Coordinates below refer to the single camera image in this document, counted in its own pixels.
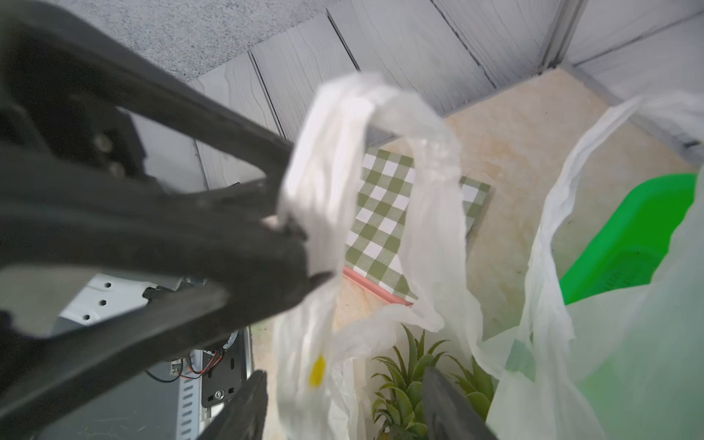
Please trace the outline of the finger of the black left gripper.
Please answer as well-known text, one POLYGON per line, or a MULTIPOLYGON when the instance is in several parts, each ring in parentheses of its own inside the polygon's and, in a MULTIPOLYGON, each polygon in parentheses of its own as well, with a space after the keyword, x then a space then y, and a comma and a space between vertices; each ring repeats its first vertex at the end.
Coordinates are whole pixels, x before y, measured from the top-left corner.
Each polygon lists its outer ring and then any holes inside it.
POLYGON ((1 5, 1 271, 119 269, 204 278, 56 337, 1 309, 1 436, 26 439, 152 365, 290 310, 331 279, 304 231, 269 227, 291 142, 194 91, 70 12, 1 5), (256 166, 264 178, 168 192, 131 115, 256 166))

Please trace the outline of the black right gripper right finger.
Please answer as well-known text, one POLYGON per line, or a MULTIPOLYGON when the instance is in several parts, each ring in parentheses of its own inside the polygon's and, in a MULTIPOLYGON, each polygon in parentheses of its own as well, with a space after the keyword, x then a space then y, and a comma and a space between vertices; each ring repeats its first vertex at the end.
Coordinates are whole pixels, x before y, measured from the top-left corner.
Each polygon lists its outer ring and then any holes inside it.
POLYGON ((423 405, 429 439, 483 439, 484 423, 436 368, 423 374, 423 405))

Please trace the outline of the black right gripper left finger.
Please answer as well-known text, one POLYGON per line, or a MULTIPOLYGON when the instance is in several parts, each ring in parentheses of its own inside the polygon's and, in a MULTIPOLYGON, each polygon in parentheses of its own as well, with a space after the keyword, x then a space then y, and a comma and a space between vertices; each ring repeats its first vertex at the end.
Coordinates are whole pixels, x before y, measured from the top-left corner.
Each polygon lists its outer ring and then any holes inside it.
POLYGON ((198 439, 262 440, 269 402, 267 385, 267 373, 254 371, 198 439))

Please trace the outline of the pineapple with dark crown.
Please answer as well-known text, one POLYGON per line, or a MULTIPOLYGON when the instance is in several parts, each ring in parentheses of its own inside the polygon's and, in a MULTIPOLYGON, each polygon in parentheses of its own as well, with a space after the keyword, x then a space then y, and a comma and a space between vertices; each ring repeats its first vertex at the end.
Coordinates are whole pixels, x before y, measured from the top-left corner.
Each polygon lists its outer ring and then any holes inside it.
POLYGON ((423 404, 423 376, 427 369, 436 366, 445 356, 445 352, 438 349, 444 342, 437 341, 428 348, 425 346, 425 334, 416 338, 407 326, 403 330, 407 338, 407 356, 399 348, 394 348, 395 359, 374 357, 375 361, 387 369, 385 373, 373 375, 383 379, 371 407, 374 423, 381 425, 377 434, 379 439, 428 438, 423 404))

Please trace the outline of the white plastic bag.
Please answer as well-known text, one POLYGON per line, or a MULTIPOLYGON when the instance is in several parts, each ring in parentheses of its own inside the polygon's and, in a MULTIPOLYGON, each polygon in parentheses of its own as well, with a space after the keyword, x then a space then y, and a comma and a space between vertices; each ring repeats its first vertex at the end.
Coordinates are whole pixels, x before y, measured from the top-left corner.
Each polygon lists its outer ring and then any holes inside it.
POLYGON ((698 93, 644 95, 610 108, 572 148, 544 198, 520 324, 484 341, 480 302, 466 285, 457 137, 417 93, 377 74, 352 73, 321 85, 280 189, 278 215, 306 233, 308 271, 333 277, 275 322, 277 406, 286 436, 357 437, 353 362, 390 348, 409 324, 448 333, 462 354, 498 380, 488 422, 501 439, 702 438, 702 191, 642 287, 568 305, 552 255, 590 155, 635 113, 703 136, 698 93), (406 139, 414 154, 400 260, 416 300, 384 306, 334 331, 368 127, 406 139))

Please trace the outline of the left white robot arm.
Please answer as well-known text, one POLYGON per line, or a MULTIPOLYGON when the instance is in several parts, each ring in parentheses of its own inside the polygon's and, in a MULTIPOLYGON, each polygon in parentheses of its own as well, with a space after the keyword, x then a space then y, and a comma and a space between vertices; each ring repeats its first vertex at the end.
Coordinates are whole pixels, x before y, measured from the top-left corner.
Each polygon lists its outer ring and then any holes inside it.
POLYGON ((161 362, 223 372, 250 325, 331 278, 293 220, 267 225, 291 142, 78 16, 1 5, 1 436, 34 439, 161 362), (146 169, 140 115, 260 169, 182 194, 146 169))

